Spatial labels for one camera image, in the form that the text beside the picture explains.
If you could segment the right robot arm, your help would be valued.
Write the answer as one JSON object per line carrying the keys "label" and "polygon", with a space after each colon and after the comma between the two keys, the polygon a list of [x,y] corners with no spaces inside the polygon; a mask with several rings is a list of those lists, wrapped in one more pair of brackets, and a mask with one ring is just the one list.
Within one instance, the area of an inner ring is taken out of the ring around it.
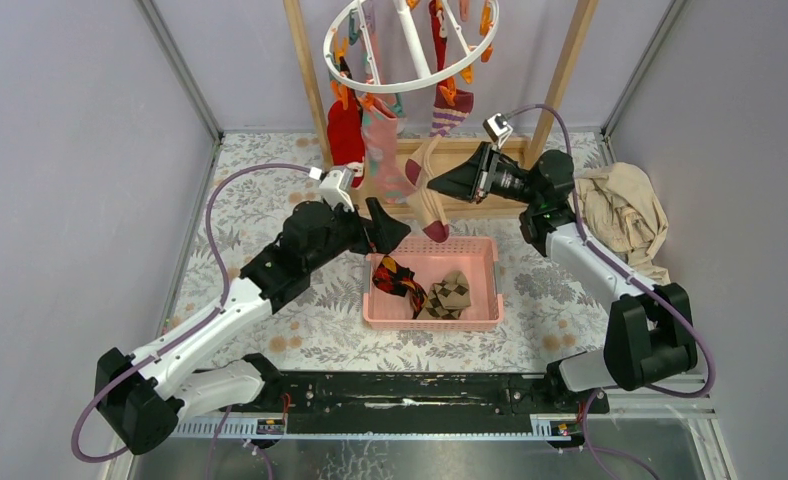
{"label": "right robot arm", "polygon": [[543,396],[559,412],[571,410],[584,392],[649,388],[693,369],[698,360],[685,290],[656,285],[597,241],[571,205],[573,173],[573,159],[565,152],[548,150],[524,169],[483,142],[463,164],[428,183],[429,189],[468,203],[498,196],[525,205],[519,216],[525,242],[571,273],[607,311],[601,348],[547,367]]}

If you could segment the wooden hanger stand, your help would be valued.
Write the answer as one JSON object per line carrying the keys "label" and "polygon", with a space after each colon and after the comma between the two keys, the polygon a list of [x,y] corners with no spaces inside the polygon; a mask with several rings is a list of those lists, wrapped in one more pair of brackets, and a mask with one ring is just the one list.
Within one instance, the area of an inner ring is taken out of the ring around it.
{"label": "wooden hanger stand", "polygon": [[[481,40],[477,45],[470,45],[463,34],[462,26],[460,25],[459,18],[450,7],[450,1],[434,1],[435,10],[442,12],[444,21],[439,23],[439,32],[452,32],[454,37],[463,48],[464,56],[450,65],[446,65],[443,69],[436,69],[432,72],[429,68],[429,63],[426,60],[425,53],[419,34],[417,33],[412,11],[417,8],[420,1],[393,1],[394,8],[398,17],[400,18],[403,35],[408,47],[408,52],[415,65],[418,78],[400,83],[383,83],[378,73],[377,55],[374,53],[373,41],[371,38],[369,23],[365,18],[365,13],[372,10],[370,7],[365,8],[364,4],[372,1],[347,1],[346,7],[336,16],[335,20],[330,25],[323,41],[323,60],[330,75],[331,86],[334,87],[333,93],[335,101],[341,102],[342,110],[350,110],[350,93],[358,92],[359,96],[356,100],[358,106],[364,105],[362,100],[373,100],[375,97],[371,96],[365,99],[362,94],[374,95],[395,95],[403,92],[409,92],[428,88],[430,86],[441,85],[442,93],[445,95],[444,99],[447,105],[452,107],[455,93],[462,93],[460,90],[455,90],[455,80],[448,81],[456,75],[462,76],[463,81],[470,84],[472,83],[472,65],[474,62],[484,61],[487,62],[490,58],[492,51],[492,42],[499,31],[499,4],[498,1],[484,1],[482,14],[480,16],[480,35]],[[314,61],[312,60],[311,47],[307,38],[306,27],[300,1],[283,1],[284,10],[289,25],[289,30],[295,46],[297,59],[306,95],[309,102],[309,108],[312,119],[315,125],[317,137],[320,141],[320,146],[323,153],[324,166],[329,168],[333,167],[334,160],[331,152],[331,142],[327,136],[327,127],[329,125],[326,112],[324,111],[318,80],[314,71]],[[596,12],[598,1],[576,1],[575,10],[570,21],[567,33],[565,35],[564,44],[560,53],[559,60],[554,69],[551,79],[548,94],[545,99],[547,106],[558,109],[567,85],[570,81],[572,73],[575,69],[579,53],[582,45],[585,42],[590,24],[592,22],[594,13]],[[360,82],[352,80],[342,75],[339,70],[340,61],[344,60],[346,49],[343,48],[349,44],[349,35],[346,40],[339,42],[338,33],[339,27],[345,21],[355,17],[359,22],[359,37],[365,43],[366,55],[365,60],[369,64],[370,77],[369,80]],[[532,167],[538,165],[539,160],[536,159],[536,153],[541,154],[547,141],[547,136],[550,129],[559,125],[559,119],[556,114],[543,110],[539,116],[535,133],[527,144],[526,148],[523,144],[518,145],[517,140],[511,143],[514,147],[513,154],[507,155],[509,160],[516,160],[519,162],[519,167]],[[445,170],[439,170],[443,175],[439,174],[432,178],[441,179],[448,177],[449,172],[456,172],[451,178],[453,180],[464,180],[464,167],[459,167],[459,162],[467,163],[465,153],[472,153],[467,148],[476,151],[477,143],[475,140],[466,141],[462,139],[443,139],[438,140],[438,145],[433,150],[429,157],[430,166],[437,166],[439,169],[444,167]]]}

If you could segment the beige brown argyle sock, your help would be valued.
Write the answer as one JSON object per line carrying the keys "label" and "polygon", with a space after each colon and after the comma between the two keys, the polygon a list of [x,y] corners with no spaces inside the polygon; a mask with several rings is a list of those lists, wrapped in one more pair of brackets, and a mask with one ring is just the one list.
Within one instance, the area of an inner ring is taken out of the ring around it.
{"label": "beige brown argyle sock", "polygon": [[469,281],[460,270],[449,272],[427,294],[428,300],[417,320],[458,320],[472,306]]}

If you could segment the pink plastic basket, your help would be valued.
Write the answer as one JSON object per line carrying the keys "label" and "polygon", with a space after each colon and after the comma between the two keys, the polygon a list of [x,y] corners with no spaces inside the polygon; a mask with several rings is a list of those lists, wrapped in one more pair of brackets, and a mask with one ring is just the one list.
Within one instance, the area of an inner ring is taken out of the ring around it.
{"label": "pink plastic basket", "polygon": [[489,331],[504,319],[498,249],[489,237],[410,236],[366,256],[362,315],[377,330]]}

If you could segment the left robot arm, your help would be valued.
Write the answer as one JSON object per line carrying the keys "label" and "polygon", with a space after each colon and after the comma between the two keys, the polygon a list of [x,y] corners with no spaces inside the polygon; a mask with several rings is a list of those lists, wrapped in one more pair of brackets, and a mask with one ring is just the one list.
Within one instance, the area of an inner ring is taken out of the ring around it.
{"label": "left robot arm", "polygon": [[369,215],[353,207],[306,201],[284,221],[221,296],[170,333],[125,355],[112,348],[97,361],[97,411],[127,451],[142,455],[176,426],[209,410],[248,403],[266,411],[279,401],[277,380],[242,361],[211,371],[200,363],[246,325],[270,318],[309,288],[311,275],[344,252],[388,254],[411,233],[375,198]]}

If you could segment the pink sock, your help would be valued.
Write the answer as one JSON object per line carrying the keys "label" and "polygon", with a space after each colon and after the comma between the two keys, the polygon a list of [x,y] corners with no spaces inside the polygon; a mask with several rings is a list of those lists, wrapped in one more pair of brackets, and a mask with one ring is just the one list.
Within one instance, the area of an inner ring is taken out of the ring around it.
{"label": "pink sock", "polygon": [[361,134],[366,148],[366,177],[380,200],[405,204],[415,187],[397,166],[399,118],[380,95],[365,94],[361,100]]}

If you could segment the black red yellow argyle sock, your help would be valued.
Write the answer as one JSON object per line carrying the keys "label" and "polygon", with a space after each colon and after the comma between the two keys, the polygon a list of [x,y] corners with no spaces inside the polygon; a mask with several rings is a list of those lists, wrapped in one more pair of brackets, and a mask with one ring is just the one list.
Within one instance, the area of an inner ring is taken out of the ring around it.
{"label": "black red yellow argyle sock", "polygon": [[415,280],[415,272],[397,263],[390,255],[382,257],[371,281],[377,289],[407,299],[413,319],[418,318],[428,300],[426,290]]}

